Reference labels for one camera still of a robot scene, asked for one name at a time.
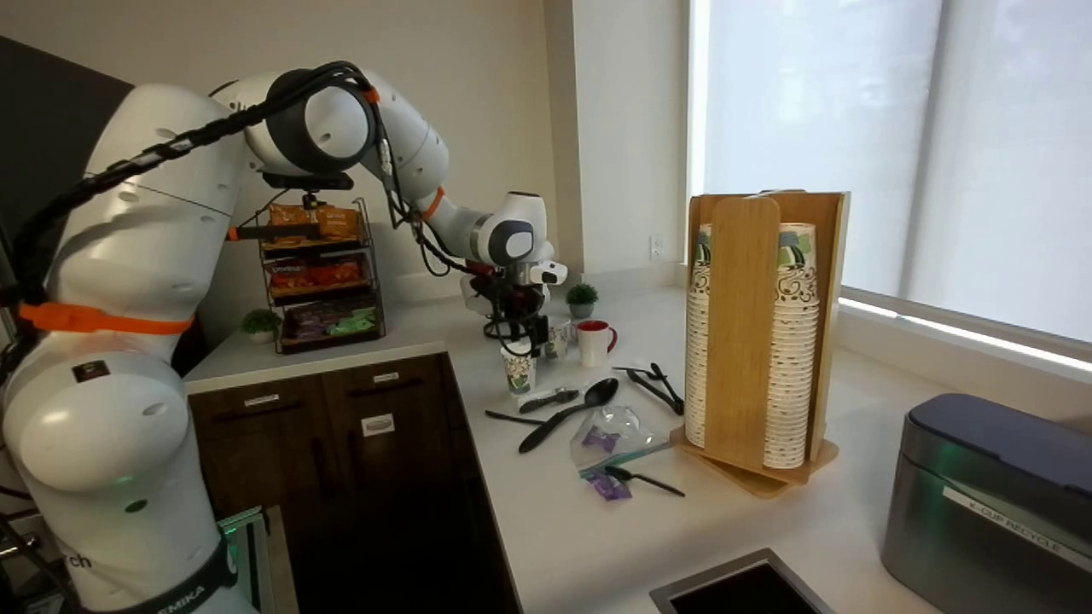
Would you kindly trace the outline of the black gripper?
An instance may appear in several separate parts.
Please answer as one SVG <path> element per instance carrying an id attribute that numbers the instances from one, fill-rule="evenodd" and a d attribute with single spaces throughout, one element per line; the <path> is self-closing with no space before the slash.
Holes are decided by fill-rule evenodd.
<path id="1" fill-rule="evenodd" d="M 483 335 L 516 347 L 526 338 L 534 344 L 534 358 L 557 361 L 560 344 L 544 322 L 544 289 L 540 283 L 523 285 L 516 276 L 499 271 L 489 278 L 489 322 Z"/>

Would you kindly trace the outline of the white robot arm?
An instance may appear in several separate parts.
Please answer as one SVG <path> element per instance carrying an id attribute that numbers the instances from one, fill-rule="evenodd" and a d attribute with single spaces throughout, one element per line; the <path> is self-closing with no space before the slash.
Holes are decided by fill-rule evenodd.
<path id="1" fill-rule="evenodd" d="M 27 330 L 2 383 L 2 444 L 72 579 L 79 614 L 255 614 L 209 502 L 171 354 L 234 235 L 238 180 L 330 186 L 355 165 L 465 271 L 465 300 L 516 330 L 566 278 L 544 202 L 445 193 L 440 132 L 350 61 L 234 79 L 211 96 L 137 84 L 84 178 L 10 245 Z"/>

